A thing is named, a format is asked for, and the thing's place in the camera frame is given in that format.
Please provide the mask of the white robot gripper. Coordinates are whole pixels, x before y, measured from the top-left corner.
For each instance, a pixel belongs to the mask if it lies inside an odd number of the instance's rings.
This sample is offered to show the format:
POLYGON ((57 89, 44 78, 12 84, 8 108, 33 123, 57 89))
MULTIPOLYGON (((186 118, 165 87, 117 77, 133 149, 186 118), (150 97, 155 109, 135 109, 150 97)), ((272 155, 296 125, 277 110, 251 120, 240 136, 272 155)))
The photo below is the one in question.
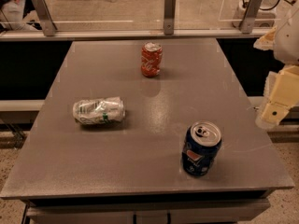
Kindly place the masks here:
POLYGON ((275 58, 288 64, 278 73, 270 71, 265 80, 263 101, 255 123, 268 130, 278 126, 299 103, 299 3, 290 8, 278 27, 274 26, 258 38, 253 47, 274 50, 275 58))

